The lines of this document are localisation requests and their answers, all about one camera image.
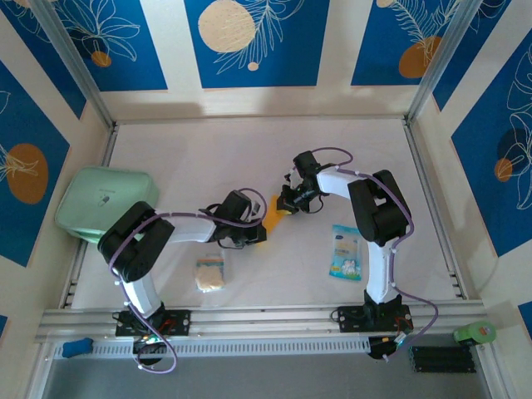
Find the yellow object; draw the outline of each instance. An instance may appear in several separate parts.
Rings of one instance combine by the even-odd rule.
[[[285,215],[290,214],[285,210],[277,210],[277,198],[277,195],[272,196],[272,199],[269,201],[268,213],[263,220],[263,226],[266,228],[268,235],[272,233],[273,229],[275,229],[275,226],[278,225]]]

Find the black mount plate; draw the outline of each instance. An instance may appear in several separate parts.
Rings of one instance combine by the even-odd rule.
[[[396,333],[396,318],[405,318],[411,322],[410,309],[401,305],[394,313],[381,316],[376,322],[365,318],[363,306],[340,306],[338,325],[340,333]]]
[[[139,337],[151,335],[147,328],[137,320],[129,310],[118,313],[115,335],[117,337]],[[190,310],[164,310],[159,331],[166,336],[188,337],[190,329]]]

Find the food packet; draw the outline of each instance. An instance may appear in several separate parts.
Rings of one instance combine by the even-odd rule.
[[[335,224],[332,227],[334,253],[329,275],[360,281],[362,279],[362,236],[358,229]]]
[[[218,291],[225,286],[224,258],[220,254],[208,254],[196,261],[195,280],[202,293]]]

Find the beige circle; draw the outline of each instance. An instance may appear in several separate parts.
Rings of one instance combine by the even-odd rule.
[[[380,8],[390,7],[396,0],[377,0],[377,6]]]
[[[237,52],[255,37],[251,14],[234,0],[216,0],[199,16],[199,34],[214,52]]]
[[[27,0],[13,0],[16,4],[21,5],[25,8],[30,7],[30,3]],[[48,0],[48,2],[56,2],[57,0]]]

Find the orange circle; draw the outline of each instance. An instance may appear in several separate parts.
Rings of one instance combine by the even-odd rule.
[[[498,160],[495,164],[495,177],[503,183],[512,177],[512,163],[506,158]]]
[[[423,77],[440,42],[441,37],[432,36],[408,47],[399,61],[399,73],[411,79]]]
[[[48,163],[33,144],[17,144],[8,153],[7,184],[11,193],[24,204],[37,204],[48,186]]]
[[[93,52],[91,54],[92,62],[97,64],[100,68],[107,68],[111,66],[111,57],[104,52]]]

